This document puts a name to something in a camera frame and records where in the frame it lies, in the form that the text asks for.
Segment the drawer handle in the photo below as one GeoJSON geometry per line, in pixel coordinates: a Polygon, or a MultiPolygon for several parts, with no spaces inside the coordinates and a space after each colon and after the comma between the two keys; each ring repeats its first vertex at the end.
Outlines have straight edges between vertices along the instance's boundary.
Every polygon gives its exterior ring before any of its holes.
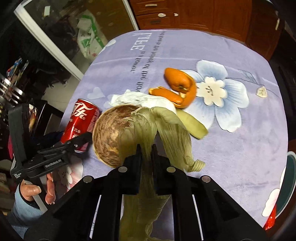
{"type": "Polygon", "coordinates": [[[146,4],[145,7],[157,7],[157,4],[146,4]]]}
{"type": "Polygon", "coordinates": [[[166,14],[164,14],[164,13],[159,13],[157,16],[160,17],[160,18],[163,18],[163,17],[166,16],[166,14]]]}
{"type": "Polygon", "coordinates": [[[160,20],[152,20],[150,21],[151,24],[160,24],[160,20]]]}

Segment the dried corn husk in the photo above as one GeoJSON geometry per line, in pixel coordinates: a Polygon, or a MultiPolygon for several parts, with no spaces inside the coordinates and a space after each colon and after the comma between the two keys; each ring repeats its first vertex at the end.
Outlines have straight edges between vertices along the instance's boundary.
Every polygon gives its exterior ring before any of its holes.
{"type": "Polygon", "coordinates": [[[124,158],[136,153],[139,143],[142,149],[140,190],[136,196],[124,195],[124,210],[120,222],[120,241],[145,241],[150,238],[152,223],[157,220],[169,195],[158,196],[154,191],[151,146],[157,132],[155,120],[149,108],[142,107],[127,118],[130,127],[118,135],[119,157],[124,158]]]}
{"type": "Polygon", "coordinates": [[[189,132],[178,116],[163,107],[153,107],[150,111],[155,118],[155,124],[170,163],[182,171],[200,171],[205,163],[193,160],[189,132]]]}
{"type": "Polygon", "coordinates": [[[154,191],[151,146],[157,131],[162,139],[165,152],[171,164],[181,170],[199,171],[205,165],[194,161],[191,153],[191,140],[183,123],[172,111],[163,107],[142,107],[131,113],[130,126],[118,135],[118,151],[121,162],[136,153],[141,145],[143,163],[139,193],[124,195],[124,210],[120,221],[120,241],[156,241],[151,238],[152,223],[157,220],[169,195],[158,196],[154,191]]]}

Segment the finger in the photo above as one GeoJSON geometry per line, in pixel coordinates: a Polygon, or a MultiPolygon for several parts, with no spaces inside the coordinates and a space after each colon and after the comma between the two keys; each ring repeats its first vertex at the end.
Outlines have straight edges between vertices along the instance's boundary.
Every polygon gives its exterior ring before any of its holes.
{"type": "Polygon", "coordinates": [[[54,191],[54,183],[51,180],[47,180],[47,194],[45,196],[45,201],[47,204],[52,204],[56,199],[54,191]]]}
{"type": "Polygon", "coordinates": [[[25,184],[21,186],[21,194],[27,201],[32,201],[34,195],[41,193],[41,188],[33,184],[25,184]]]}
{"type": "Polygon", "coordinates": [[[47,193],[51,196],[54,195],[54,183],[51,180],[47,180],[47,193]]]}
{"type": "Polygon", "coordinates": [[[47,204],[52,204],[56,199],[55,194],[53,196],[51,196],[49,193],[46,194],[45,196],[45,201],[47,204]]]}
{"type": "Polygon", "coordinates": [[[25,180],[23,179],[22,182],[20,183],[20,186],[22,187],[24,185],[26,185],[26,183],[25,183],[25,180]]]}
{"type": "Polygon", "coordinates": [[[47,173],[46,176],[47,176],[47,178],[48,178],[49,180],[51,180],[52,182],[54,181],[54,179],[53,179],[53,177],[52,177],[52,173],[47,173]]]}

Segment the brown coconut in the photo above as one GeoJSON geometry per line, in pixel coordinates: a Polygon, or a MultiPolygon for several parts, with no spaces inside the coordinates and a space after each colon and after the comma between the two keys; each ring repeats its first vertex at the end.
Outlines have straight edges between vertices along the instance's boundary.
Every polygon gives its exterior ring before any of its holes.
{"type": "Polygon", "coordinates": [[[121,165],[118,155],[118,134],[129,122],[123,118],[130,117],[131,112],[139,106],[119,105],[106,110],[100,115],[94,126],[92,141],[96,156],[110,167],[121,165]]]}

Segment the plastic bag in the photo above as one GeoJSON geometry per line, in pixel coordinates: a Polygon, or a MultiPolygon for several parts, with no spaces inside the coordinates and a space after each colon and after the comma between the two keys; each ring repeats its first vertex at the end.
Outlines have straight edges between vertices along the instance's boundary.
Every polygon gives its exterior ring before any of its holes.
{"type": "Polygon", "coordinates": [[[83,56],[92,62],[108,43],[108,40],[100,31],[100,26],[94,15],[88,10],[82,13],[77,28],[79,29],[78,46],[83,56]]]}

